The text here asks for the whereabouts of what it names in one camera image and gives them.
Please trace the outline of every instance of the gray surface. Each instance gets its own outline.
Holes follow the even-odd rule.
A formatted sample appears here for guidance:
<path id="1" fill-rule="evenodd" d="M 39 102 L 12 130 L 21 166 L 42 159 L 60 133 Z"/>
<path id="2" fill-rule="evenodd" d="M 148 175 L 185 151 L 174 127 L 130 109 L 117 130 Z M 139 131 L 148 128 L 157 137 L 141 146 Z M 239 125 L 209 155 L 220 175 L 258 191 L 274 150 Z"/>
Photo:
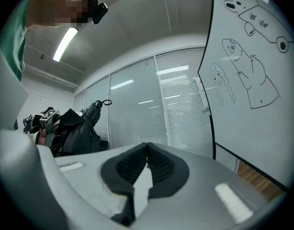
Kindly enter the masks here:
<path id="1" fill-rule="evenodd" d="M 65 172 L 64 175 L 76 191 L 82 195 L 94 208 L 104 214 L 107 208 L 118 205 L 119 199 L 110 196 L 110 203 L 103 204 L 101 179 L 98 177 L 99 165 L 111 156 L 132 148 L 127 146 L 111 151 L 90 155 L 79 155 L 56 159 L 59 165 L 80 161 L 86 167 Z M 152 199 L 142 212 L 132 229 L 228 229 L 235 226 L 233 218 L 227 212 L 214 191 L 220 183 L 228 183 L 236 194 L 254 212 L 258 212 L 266 201 L 255 189 L 238 178 L 232 171 L 218 162 L 202 156 L 192 155 L 179 149 L 158 145 L 183 158 L 190 168 L 190 177 L 185 186 L 173 197 Z"/>
<path id="2" fill-rule="evenodd" d="M 0 180 L 38 228 L 124 229 L 91 207 L 59 170 L 50 149 L 36 147 L 26 135 L 0 131 Z"/>
<path id="3" fill-rule="evenodd" d="M 216 161 L 168 146 L 158 146 L 184 159 L 190 168 L 190 177 L 173 197 L 151 199 L 133 228 L 222 230 L 235 226 L 214 191 L 220 183 L 228 183 L 254 212 L 266 205 L 263 196 L 250 184 Z"/>
<path id="4" fill-rule="evenodd" d="M 36 147 L 27 136 L 0 131 L 0 180 L 21 212 L 43 229 L 127 229 L 108 219 L 110 214 L 122 209 L 124 198 L 112 194 L 103 185 L 99 169 L 108 158 L 134 146 L 55 160 L 50 149 Z M 264 198 L 216 161 L 157 146 L 185 160 L 190 176 L 174 196 L 150 200 L 131 229 L 222 230 L 236 227 L 215 194 L 214 187 L 220 183 L 228 183 L 251 210 L 259 213 L 258 218 L 270 210 L 261 211 L 266 205 Z M 62 173 L 57 165 L 77 161 L 85 167 Z M 249 219 L 237 229 L 250 227 L 255 222 L 254 218 Z"/>
<path id="5" fill-rule="evenodd" d="M 0 51 L 0 128 L 13 129 L 28 95 Z"/>
<path id="6" fill-rule="evenodd" d="M 85 165 L 83 168 L 64 172 L 65 177 L 91 206 L 107 217 L 112 217 L 122 212 L 126 197 L 113 194 L 108 190 L 100 176 L 100 168 L 104 161 L 131 148 L 133 146 L 88 154 L 86 156 L 78 155 L 56 158 L 56 161 L 58 166 L 73 162 L 83 163 Z"/>

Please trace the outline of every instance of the wooden floor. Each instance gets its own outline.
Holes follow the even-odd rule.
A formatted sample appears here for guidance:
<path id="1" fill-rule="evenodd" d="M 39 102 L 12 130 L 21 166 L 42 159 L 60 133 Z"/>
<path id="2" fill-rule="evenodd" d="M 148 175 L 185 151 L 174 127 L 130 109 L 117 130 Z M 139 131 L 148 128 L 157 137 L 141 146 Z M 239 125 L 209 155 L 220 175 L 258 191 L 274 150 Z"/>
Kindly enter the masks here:
<path id="1" fill-rule="evenodd" d="M 239 162 L 238 172 L 239 177 L 252 184 L 258 191 L 260 191 L 266 199 L 270 202 L 277 196 L 284 193 L 278 186 L 266 179 L 260 173 L 243 163 Z"/>

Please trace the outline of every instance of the green shirt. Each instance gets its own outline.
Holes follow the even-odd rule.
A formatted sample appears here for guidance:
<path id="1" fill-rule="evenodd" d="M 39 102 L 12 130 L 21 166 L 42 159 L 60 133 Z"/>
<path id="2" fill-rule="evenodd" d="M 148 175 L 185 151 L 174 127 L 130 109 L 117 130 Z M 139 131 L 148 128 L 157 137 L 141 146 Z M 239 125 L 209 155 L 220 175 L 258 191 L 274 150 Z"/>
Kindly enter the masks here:
<path id="1" fill-rule="evenodd" d="M 17 79 L 23 75 L 26 11 L 29 0 L 22 0 L 7 19 L 0 33 L 0 50 Z"/>

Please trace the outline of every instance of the white wall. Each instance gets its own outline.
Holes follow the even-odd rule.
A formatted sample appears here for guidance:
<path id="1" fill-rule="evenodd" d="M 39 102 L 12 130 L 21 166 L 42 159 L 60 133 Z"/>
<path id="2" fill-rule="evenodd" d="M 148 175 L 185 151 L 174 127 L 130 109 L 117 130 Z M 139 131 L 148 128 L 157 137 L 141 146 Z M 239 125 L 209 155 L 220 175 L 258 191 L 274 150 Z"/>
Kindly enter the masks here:
<path id="1" fill-rule="evenodd" d="M 178 34 L 158 38 L 140 46 L 135 46 L 118 56 L 111 52 L 112 57 L 110 60 L 107 60 L 101 67 L 93 69 L 85 74 L 83 81 L 81 81 L 79 87 L 75 91 L 75 95 L 82 92 L 86 87 L 103 76 L 142 58 L 183 47 L 204 46 L 207 40 L 207 30 L 202 31 L 201 33 Z"/>
<path id="2" fill-rule="evenodd" d="M 23 131 L 23 119 L 30 114 L 37 114 L 48 107 L 59 109 L 64 114 L 74 104 L 74 93 L 71 88 L 46 80 L 44 78 L 25 72 L 22 85 L 29 93 L 18 118 L 18 132 Z"/>

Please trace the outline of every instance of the whiteboard frame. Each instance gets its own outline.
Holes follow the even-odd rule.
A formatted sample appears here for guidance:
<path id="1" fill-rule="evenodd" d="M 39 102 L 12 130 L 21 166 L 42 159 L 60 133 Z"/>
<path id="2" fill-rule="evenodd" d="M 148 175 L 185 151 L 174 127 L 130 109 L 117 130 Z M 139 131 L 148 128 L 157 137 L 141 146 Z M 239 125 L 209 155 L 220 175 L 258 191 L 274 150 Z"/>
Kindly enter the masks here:
<path id="1" fill-rule="evenodd" d="M 204 61 L 204 56 L 205 56 L 205 52 L 207 50 L 207 47 L 208 47 L 208 43 L 209 43 L 209 38 L 210 38 L 210 34 L 211 34 L 211 30 L 212 30 L 212 21 L 213 21 L 213 11 L 214 11 L 214 0 L 212 0 L 212 7 L 211 7 L 211 18 L 210 18 L 210 26 L 209 26 L 209 32 L 208 32 L 208 37 L 207 37 L 207 40 L 206 40 L 206 44 L 205 44 L 205 50 L 204 50 L 204 55 L 203 55 L 203 58 L 201 60 L 201 64 L 200 64 L 200 67 L 198 69 L 198 76 L 199 78 L 201 79 L 201 83 L 204 87 L 204 83 L 203 83 L 203 80 L 199 74 L 199 71 L 200 71 L 200 68 L 203 64 L 203 61 Z M 207 93 L 205 93 L 206 95 L 206 98 L 207 98 L 207 101 L 208 101 L 208 104 L 209 104 L 209 99 L 208 99 L 208 95 Z M 273 177 L 271 177 L 270 175 L 268 175 L 267 173 L 263 172 L 262 170 L 260 170 L 259 168 L 257 168 L 256 166 L 254 166 L 253 164 L 251 164 L 250 162 L 248 162 L 247 160 L 243 159 L 242 157 L 236 155 L 235 153 L 231 152 L 229 149 L 225 148 L 224 146 L 220 145 L 219 143 L 216 142 L 215 140 L 215 134 L 214 134 L 214 126 L 213 126 L 213 119 L 212 119 L 212 110 L 211 110 L 211 106 L 209 104 L 209 109 L 210 109 L 210 122 L 211 122 L 211 127 L 212 127 L 212 136 L 213 136 L 213 141 L 214 141 L 214 144 L 213 144 L 213 159 L 216 160 L 216 145 L 218 145 L 219 147 L 221 147 L 222 149 L 224 149 L 225 151 L 229 152 L 231 155 L 235 156 L 237 159 L 239 159 L 240 161 L 244 162 L 246 165 L 250 166 L 252 169 L 254 169 L 255 171 L 257 171 L 258 173 L 260 173 L 262 176 L 264 176 L 265 178 L 267 178 L 268 180 L 270 180 L 272 183 L 274 183 L 276 186 L 278 186 L 279 188 L 281 188 L 283 191 L 287 192 L 289 189 L 283 185 L 282 183 L 280 183 L 279 181 L 277 181 L 276 179 L 274 179 Z"/>

